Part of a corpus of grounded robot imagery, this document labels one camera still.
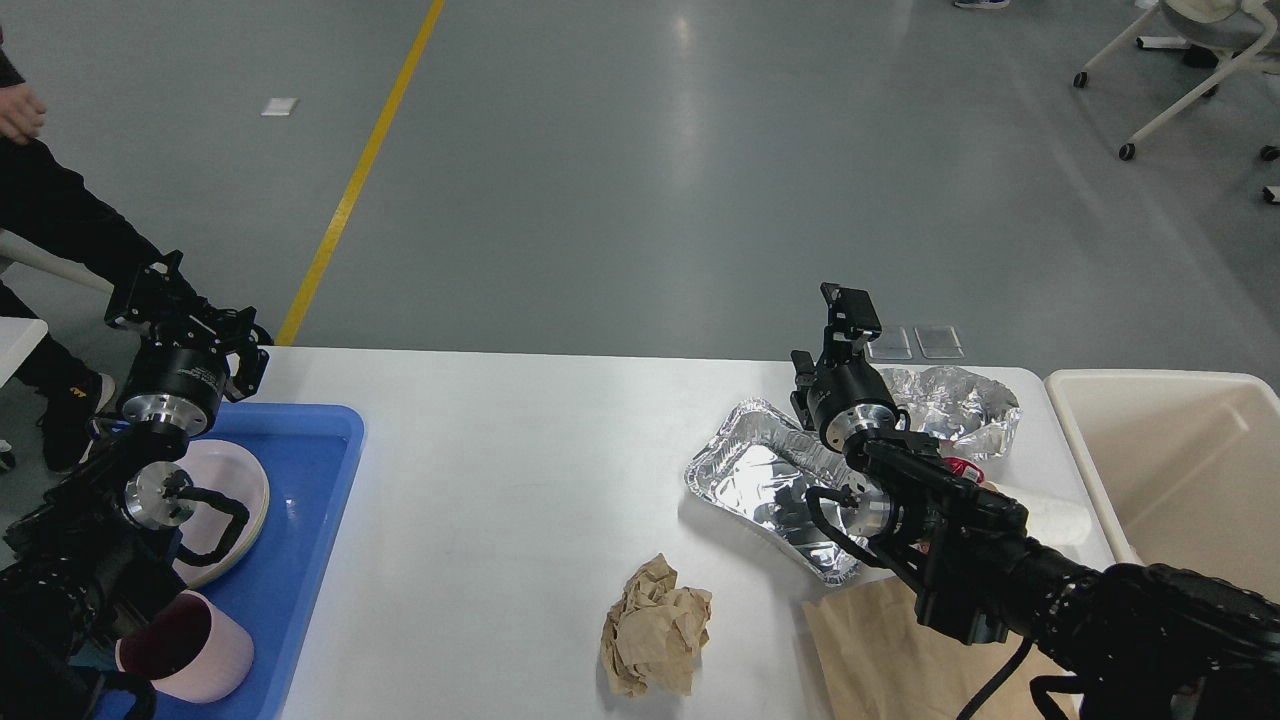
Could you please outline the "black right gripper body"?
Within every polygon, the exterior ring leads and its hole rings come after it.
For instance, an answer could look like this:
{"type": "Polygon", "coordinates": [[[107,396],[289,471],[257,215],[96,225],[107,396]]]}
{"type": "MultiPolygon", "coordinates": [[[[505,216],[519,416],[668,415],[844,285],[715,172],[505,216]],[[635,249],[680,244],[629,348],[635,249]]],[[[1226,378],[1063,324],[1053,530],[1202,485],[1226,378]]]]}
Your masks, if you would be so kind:
{"type": "Polygon", "coordinates": [[[868,430],[895,430],[901,413],[884,378],[867,360],[846,366],[822,366],[806,401],[790,393],[791,407],[804,430],[824,447],[844,451],[849,441],[868,430]]]}

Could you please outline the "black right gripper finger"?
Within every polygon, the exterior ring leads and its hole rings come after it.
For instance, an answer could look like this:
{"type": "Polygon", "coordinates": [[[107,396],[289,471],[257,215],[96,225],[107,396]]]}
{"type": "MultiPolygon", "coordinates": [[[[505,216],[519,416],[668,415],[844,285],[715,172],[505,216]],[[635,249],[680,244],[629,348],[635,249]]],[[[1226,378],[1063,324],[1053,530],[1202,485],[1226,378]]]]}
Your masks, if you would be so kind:
{"type": "Polygon", "coordinates": [[[867,351],[883,332],[870,295],[836,283],[822,283],[827,306],[822,366],[846,366],[867,360],[867,351]]]}
{"type": "Polygon", "coordinates": [[[812,354],[806,350],[792,350],[790,352],[790,361],[794,366],[794,396],[799,397],[801,401],[808,400],[813,386],[817,382],[817,365],[812,354]]]}

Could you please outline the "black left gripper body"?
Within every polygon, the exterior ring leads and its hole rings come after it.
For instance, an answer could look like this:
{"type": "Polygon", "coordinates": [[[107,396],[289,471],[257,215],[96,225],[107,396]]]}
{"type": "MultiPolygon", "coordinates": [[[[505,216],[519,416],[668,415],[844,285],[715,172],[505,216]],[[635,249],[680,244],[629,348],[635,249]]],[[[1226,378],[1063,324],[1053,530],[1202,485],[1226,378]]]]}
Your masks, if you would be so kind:
{"type": "Polygon", "coordinates": [[[196,438],[212,429],[229,380],[225,356],[142,336],[116,411],[124,421],[166,423],[196,438]]]}

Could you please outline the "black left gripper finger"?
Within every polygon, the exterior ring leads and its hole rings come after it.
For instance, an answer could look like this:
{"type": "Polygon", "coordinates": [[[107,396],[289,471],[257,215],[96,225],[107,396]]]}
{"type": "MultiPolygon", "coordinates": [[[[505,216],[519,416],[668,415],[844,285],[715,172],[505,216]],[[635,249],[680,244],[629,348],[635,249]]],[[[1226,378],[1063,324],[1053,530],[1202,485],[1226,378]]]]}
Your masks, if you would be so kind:
{"type": "Polygon", "coordinates": [[[138,266],[131,281],[118,283],[108,301],[105,324],[151,341],[192,337],[201,297],[180,272],[183,259],[184,254],[175,250],[138,266]]]}
{"type": "Polygon", "coordinates": [[[270,361],[266,347],[273,346],[271,336],[257,323],[255,307],[241,310],[216,309],[212,315],[212,351],[223,357],[234,357],[236,368],[223,391],[225,400],[239,402],[253,397],[262,383],[270,361]]]}

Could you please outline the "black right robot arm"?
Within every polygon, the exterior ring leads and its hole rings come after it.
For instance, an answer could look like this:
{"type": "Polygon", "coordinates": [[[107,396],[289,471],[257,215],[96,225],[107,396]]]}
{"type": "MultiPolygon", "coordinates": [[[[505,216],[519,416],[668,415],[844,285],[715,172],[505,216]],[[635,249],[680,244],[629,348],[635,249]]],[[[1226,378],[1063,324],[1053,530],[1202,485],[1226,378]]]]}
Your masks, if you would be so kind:
{"type": "Polygon", "coordinates": [[[980,706],[1038,650],[1062,669],[1030,680],[1046,719],[1076,694],[1083,719],[1275,719],[1277,605],[1166,564],[1096,570],[1042,544],[1016,500],[965,478],[867,359],[882,325],[868,292],[820,286],[820,355],[795,350],[791,404],[803,429],[860,474],[863,489],[815,486],[812,524],[915,594],[916,621],[964,644],[1020,637],[972,697],[980,706]]]}

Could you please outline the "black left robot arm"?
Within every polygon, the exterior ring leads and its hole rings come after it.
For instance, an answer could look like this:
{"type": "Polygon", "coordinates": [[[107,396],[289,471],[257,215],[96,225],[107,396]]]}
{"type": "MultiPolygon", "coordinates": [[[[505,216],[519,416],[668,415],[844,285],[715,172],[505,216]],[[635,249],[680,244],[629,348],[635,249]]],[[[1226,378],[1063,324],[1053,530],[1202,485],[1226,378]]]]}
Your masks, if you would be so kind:
{"type": "Polygon", "coordinates": [[[151,682],[73,659],[145,629],[186,588],[173,562],[215,564],[248,525],[243,503],[196,486],[178,461],[224,401],[257,392],[271,337],[253,307],[198,295],[182,258],[111,292],[105,322],[141,337],[113,414],[122,428],[4,534],[15,557],[1,582],[5,719],[90,719],[110,691],[133,697],[127,717],[154,717],[151,682]]]}

